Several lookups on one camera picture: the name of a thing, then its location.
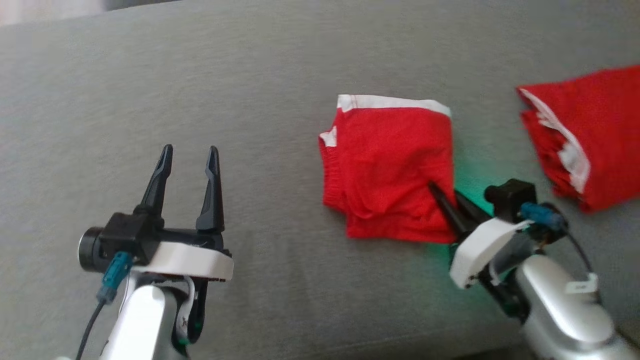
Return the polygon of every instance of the cable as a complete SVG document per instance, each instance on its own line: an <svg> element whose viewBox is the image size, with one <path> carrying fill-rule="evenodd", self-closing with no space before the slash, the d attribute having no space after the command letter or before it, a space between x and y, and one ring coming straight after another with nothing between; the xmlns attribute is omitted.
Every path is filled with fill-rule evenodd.
<svg viewBox="0 0 640 360"><path fill-rule="evenodd" d="M95 323L95 319L98 318L98 315L100 314L100 311L104 307L104 304L106 304L106 300L98 301L98 306L95 308L95 310L93 311L93 315L91 315L91 318L89 319L89 322L86 324L86 329L84 330L84 334L82 335L82 341L80 341L80 347L78 348L78 353L76 355L76 360L80 360L80 358L82 358L82 353L84 352L84 347L86 346L86 341L89 339L89 333L91 333L91 328L93 327L93 324Z"/></svg>
<svg viewBox="0 0 640 360"><path fill-rule="evenodd" d="M578 244L578 241L573 237L566 226L563 225L562 230L564 231L564 233L566 233L566 237L569 239L571 244L573 244L573 247L578 252L578 255L580 255L580 258L582 259L584 266L586 266L587 271L589 273L595 274L595 272L593 271L593 267L591 266L591 262L589 261L589 258L587 258L587 254L584 253L584 250L582 249L580 244Z"/></svg>
<svg viewBox="0 0 640 360"><path fill-rule="evenodd" d="M95 323L95 319L98 318L100 311L102 311L102 308L106 304L113 302L120 283L125 277L127 277L127 275L129 275L129 271L132 266L133 257L128 252L117 252L113 257L113 260L111 260L107 271L104 272L104 276L102 277L102 286L100 287L98 294L95 296L98 299L98 306L95 308L93 315L91 315L89 323L86 324L86 329L84 330L82 341L80 341L76 360L80 360L80 358L82 358L82 353L84 352L84 347L89 339L89 333L91 332L93 323Z"/></svg>

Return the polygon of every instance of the blue connector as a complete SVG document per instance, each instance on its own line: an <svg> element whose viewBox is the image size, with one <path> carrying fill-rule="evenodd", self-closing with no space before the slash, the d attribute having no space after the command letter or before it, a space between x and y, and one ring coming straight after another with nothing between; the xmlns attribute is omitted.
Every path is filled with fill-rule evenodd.
<svg viewBox="0 0 640 360"><path fill-rule="evenodd" d="M520 216L537 224L543 224L554 231L560 231L564 227L564 218L562 215L532 202L522 204L522 207L520 207Z"/></svg>
<svg viewBox="0 0 640 360"><path fill-rule="evenodd" d="M132 266L133 257L130 253L124 251L116 253L102 277L102 287L96 294L98 301L104 301L105 304L113 302L120 283L127 277Z"/></svg>

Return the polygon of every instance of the black cable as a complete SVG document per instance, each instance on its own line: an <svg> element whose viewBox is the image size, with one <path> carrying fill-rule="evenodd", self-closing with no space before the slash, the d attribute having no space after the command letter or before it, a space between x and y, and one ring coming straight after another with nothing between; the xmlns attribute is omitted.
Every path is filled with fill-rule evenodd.
<svg viewBox="0 0 640 360"><path fill-rule="evenodd" d="M593 266L591 266L591 262L589 261L589 258L587 258L587 254L584 253L584 250L578 243L578 240L576 240L575 237L573 237L573 235L569 232L569 228L567 228L566 226L562 226L562 230L564 231L564 233L566 233L566 237L569 239L571 244L573 244L573 247L578 252L578 255L580 255L580 258L582 259L584 266L586 266L589 274L595 274L595 272L593 271ZM600 296L600 289L596 289L595 296L596 296L596 302L602 305L602 297Z"/></svg>
<svg viewBox="0 0 640 360"><path fill-rule="evenodd" d="M582 262L587 267L587 271L589 273L595 274L595 272L593 271L593 267L591 266L591 262L589 261L589 258L587 258L587 254L584 253L584 250L582 249L580 244L578 244L578 241L573 237L573 235L571 235L569 229L567 229L566 226L563 226L563 231L566 233L566 237L569 238L569 241L573 244L573 247L575 247L575 250L578 252L578 255L580 255L580 258L582 258Z"/></svg>
<svg viewBox="0 0 640 360"><path fill-rule="evenodd" d="M82 335L82 341L80 341L80 347L78 348L78 353L76 355L76 360L80 360L82 358L82 353L84 352L84 347L86 346L86 341L89 339L89 333L91 332L91 328L93 327L93 323L95 323L95 319L98 318L100 311L104 307L106 301L104 299L98 301L98 306L93 311L93 315L89 319L88 324L86 324L86 329L84 330L84 334Z"/></svg>

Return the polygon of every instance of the gray fabric surface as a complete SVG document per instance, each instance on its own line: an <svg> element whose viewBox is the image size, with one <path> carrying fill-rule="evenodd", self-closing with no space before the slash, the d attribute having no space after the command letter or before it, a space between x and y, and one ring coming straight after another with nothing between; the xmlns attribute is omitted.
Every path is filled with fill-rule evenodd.
<svg viewBox="0 0 640 360"><path fill-rule="evenodd" d="M133 209L165 143L172 227L193 225L207 148L221 152L236 272L211 286L195 359L443 358L520 341L482 289L454 287L443 248L345 238L321 205L317 134L339 93L436 99L454 114L461 188L519 177L552 199L513 87L637 63L639 15L637 1L216 0L1 28L0 357L75 354L100 281L77 241ZM638 337L640 204L586 216L556 202ZM552 253L582 275L568 244Z"/></svg>

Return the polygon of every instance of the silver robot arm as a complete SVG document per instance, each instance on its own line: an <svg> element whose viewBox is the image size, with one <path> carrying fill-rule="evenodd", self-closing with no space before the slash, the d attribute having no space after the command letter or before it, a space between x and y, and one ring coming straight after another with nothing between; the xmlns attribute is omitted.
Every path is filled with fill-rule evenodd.
<svg viewBox="0 0 640 360"><path fill-rule="evenodd" d="M487 188L495 218L459 192L454 206L437 185L429 187L458 234L451 279L461 289L481 284L508 316L521 321L539 359L640 359L602 307L588 260L589 280L576 281L545 255L544 246L570 234L555 207L538 205L533 184L511 179Z"/></svg>
<svg viewBox="0 0 640 360"><path fill-rule="evenodd" d="M100 359L187 360L172 341L179 301L168 288L145 285L124 302Z"/></svg>
<svg viewBox="0 0 640 360"><path fill-rule="evenodd" d="M531 350L540 359L640 359L594 293L567 293L566 285L574 281L544 255L533 255L516 269L515 283L529 303L522 334Z"/></svg>

